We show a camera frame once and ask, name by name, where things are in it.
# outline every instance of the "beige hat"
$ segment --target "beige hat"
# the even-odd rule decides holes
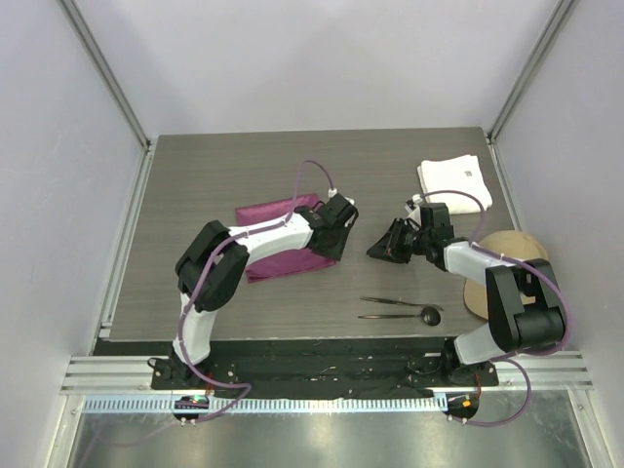
[[[534,258],[548,259],[546,249],[537,239],[530,234],[520,231],[498,231],[488,235],[479,242],[479,245],[496,252],[497,254],[505,254],[520,260],[532,260]],[[530,304],[534,301],[531,297],[522,295],[524,304]],[[486,288],[477,283],[466,280],[464,286],[464,303],[468,310],[483,319],[488,318],[488,297]]]

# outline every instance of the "wood grain surface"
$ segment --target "wood grain surface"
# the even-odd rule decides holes
[[[464,154],[479,156],[493,198],[480,238],[513,228],[478,128],[161,136],[110,338],[172,339],[180,309],[174,266],[189,243],[210,220],[235,225],[237,207],[291,197],[305,158],[324,163],[360,210],[342,261],[251,285],[243,278],[219,313],[213,338],[453,335],[476,328],[482,320],[463,305],[462,278],[421,257],[397,265],[366,256],[392,219],[406,215],[407,198],[420,191],[419,162]],[[305,169],[299,193],[325,199],[327,188],[318,169]],[[477,221],[476,214],[453,216],[455,234],[468,235]],[[364,302],[361,295],[440,304],[442,323],[431,328],[417,319],[358,319],[414,311]]]

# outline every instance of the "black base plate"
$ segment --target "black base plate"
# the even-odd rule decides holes
[[[442,372],[444,338],[360,338],[216,341],[202,363],[223,382],[248,382],[249,398],[333,400],[430,397],[430,387],[498,385],[491,363],[463,376]],[[152,377],[154,390],[179,390],[179,381]],[[215,389],[222,398],[235,391]]]

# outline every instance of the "magenta towel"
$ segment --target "magenta towel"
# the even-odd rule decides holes
[[[310,193],[297,197],[296,204],[297,206],[307,205],[314,207],[318,201],[318,195]],[[252,207],[237,208],[236,221],[239,226],[248,226],[257,222],[268,221],[269,219],[285,215],[291,208],[292,203],[293,199],[289,198],[288,200],[253,205]],[[309,249],[301,249],[299,251],[280,252],[263,258],[249,266],[245,273],[247,274],[247,281],[253,283],[255,281],[318,270],[319,268],[332,265],[335,265],[335,260],[316,255]]]

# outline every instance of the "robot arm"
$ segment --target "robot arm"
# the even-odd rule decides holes
[[[186,317],[183,337],[191,364],[204,361],[210,354],[210,337],[216,314],[234,295],[247,266],[283,251],[308,248],[315,254],[340,260],[347,237],[358,217],[353,202],[339,193],[318,209],[297,207],[283,226],[241,237],[228,245],[210,271],[193,308]],[[211,221],[199,233],[177,265],[182,310],[188,304],[211,252],[228,237],[285,221],[286,217],[251,226],[225,227]],[[185,367],[179,340],[174,340],[176,365]]]
[[[413,254],[424,255],[441,270],[486,287],[488,323],[448,340],[443,352],[448,371],[528,348],[548,348],[562,340],[566,320],[561,304],[542,280],[455,238],[445,204],[421,205],[420,220],[418,226],[411,219],[395,219],[368,255],[394,263],[408,263]],[[556,284],[548,261],[526,263]],[[524,305],[521,293],[535,301]]]

